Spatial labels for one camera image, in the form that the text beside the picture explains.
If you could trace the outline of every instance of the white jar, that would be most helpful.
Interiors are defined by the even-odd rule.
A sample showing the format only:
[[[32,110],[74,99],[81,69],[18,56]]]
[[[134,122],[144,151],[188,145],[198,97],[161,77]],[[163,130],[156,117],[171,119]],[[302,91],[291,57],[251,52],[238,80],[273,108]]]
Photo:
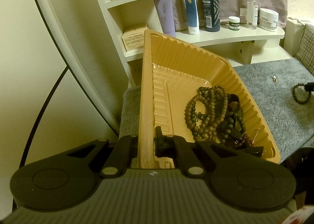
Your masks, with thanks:
[[[240,18],[236,16],[229,17],[229,29],[239,30],[240,28]]]
[[[261,8],[259,10],[259,26],[262,29],[275,32],[277,30],[279,14],[276,11]]]

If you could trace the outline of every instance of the jar lid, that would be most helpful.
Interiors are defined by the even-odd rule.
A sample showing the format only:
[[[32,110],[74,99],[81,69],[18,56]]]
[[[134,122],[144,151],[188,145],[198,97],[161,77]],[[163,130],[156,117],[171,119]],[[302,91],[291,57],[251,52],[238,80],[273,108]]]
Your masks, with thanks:
[[[273,11],[273,10],[270,10],[267,8],[261,8],[259,10],[259,13],[260,13],[260,15],[262,14],[262,15],[268,16],[270,18],[278,19],[278,17],[279,17],[279,14],[276,11]]]
[[[239,23],[240,22],[240,18],[236,17],[236,16],[229,16],[229,21],[230,22]]]

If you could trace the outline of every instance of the gray fuzzy mat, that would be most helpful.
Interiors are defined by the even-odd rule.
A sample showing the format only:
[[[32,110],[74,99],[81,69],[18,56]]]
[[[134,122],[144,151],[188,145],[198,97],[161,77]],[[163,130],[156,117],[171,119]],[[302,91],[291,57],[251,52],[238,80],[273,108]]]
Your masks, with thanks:
[[[281,154],[281,161],[300,147],[314,147],[314,96],[305,105],[296,103],[292,87],[314,82],[312,74],[295,58],[234,68],[260,108]],[[307,97],[296,89],[300,100]],[[120,137],[138,133],[141,88],[123,95]]]

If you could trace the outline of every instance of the barcode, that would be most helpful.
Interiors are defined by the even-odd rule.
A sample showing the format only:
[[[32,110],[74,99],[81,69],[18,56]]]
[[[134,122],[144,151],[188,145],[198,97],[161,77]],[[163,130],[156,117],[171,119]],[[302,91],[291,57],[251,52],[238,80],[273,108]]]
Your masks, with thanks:
[[[206,28],[212,27],[212,17],[206,16]]]

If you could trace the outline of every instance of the skincare product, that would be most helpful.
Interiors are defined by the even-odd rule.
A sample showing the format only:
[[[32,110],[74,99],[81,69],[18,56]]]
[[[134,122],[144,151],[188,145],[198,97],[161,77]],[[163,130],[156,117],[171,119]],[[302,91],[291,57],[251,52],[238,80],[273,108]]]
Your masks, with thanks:
[[[162,32],[175,37],[172,0],[153,0],[161,24]]]
[[[190,35],[199,34],[199,22],[195,0],[185,0],[186,18]]]
[[[203,0],[205,28],[209,32],[220,30],[219,0]]]
[[[229,16],[229,29],[239,30],[240,29],[240,18],[236,16]]]
[[[246,27],[249,29],[257,28],[258,2],[247,0]]]
[[[144,31],[148,29],[147,24],[138,25],[126,29],[122,40],[127,51],[144,47]]]
[[[276,11],[261,8],[259,10],[259,25],[262,29],[275,32],[277,30],[279,14]]]

